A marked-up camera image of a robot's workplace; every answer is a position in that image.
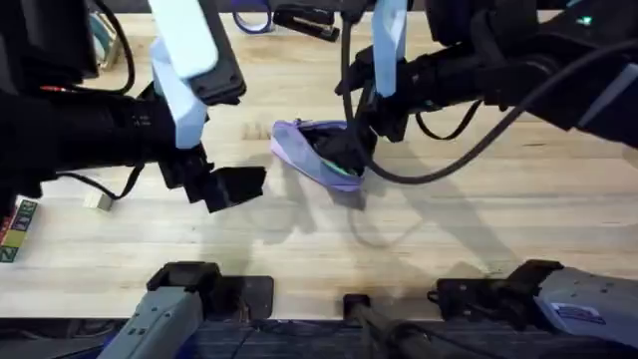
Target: wooden block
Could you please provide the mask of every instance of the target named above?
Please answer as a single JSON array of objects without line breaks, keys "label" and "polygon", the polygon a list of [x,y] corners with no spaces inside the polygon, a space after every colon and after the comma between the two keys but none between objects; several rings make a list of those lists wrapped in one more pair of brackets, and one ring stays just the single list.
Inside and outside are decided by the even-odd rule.
[{"label": "wooden block", "polygon": [[98,191],[91,190],[84,199],[84,207],[101,209],[103,211],[110,211],[113,206],[113,200],[106,194]]},{"label": "wooden block", "polygon": [[16,211],[15,218],[7,235],[0,241],[0,262],[12,263],[16,259],[18,250],[27,237],[27,230],[38,204],[31,200],[23,200]]}]

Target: black fabric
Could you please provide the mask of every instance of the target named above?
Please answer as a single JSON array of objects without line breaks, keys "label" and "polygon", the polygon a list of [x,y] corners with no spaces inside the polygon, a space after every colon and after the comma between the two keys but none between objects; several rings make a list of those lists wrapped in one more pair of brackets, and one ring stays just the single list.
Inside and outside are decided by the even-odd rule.
[{"label": "black fabric", "polygon": [[[302,130],[301,134],[321,158],[334,163],[347,173],[357,176],[363,174],[366,167],[352,146],[348,131],[340,128],[311,129]],[[377,144],[376,136],[369,133],[362,139],[367,151],[373,154]]]}]

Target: green light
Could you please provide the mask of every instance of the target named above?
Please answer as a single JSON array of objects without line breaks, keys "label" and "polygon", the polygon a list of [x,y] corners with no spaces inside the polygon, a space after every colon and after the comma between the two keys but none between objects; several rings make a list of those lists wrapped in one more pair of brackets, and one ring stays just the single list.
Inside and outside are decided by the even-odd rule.
[{"label": "green light", "polygon": [[591,24],[594,22],[594,18],[592,18],[591,16],[583,16],[576,20],[576,22],[583,26],[591,26]]}]

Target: gray robot arm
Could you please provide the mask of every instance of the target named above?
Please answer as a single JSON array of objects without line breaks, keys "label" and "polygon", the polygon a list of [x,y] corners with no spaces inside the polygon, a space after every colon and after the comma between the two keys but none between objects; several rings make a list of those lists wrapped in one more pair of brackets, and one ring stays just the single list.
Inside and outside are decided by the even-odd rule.
[{"label": "gray robot arm", "polygon": [[440,279],[430,296],[446,320],[504,321],[638,348],[638,281],[529,260],[506,279]]}]

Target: colorful block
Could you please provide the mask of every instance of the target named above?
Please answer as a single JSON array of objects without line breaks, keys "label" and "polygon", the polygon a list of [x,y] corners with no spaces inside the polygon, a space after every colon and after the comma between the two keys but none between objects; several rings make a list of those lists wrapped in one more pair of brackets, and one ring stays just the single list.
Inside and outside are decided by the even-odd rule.
[{"label": "colorful block", "polygon": [[8,221],[3,222],[3,227],[6,224],[9,229],[6,230],[6,235],[0,236],[0,263],[11,263],[15,260],[18,250],[27,236],[27,230],[37,207],[36,202],[24,199],[15,211],[13,220],[9,218]]}]

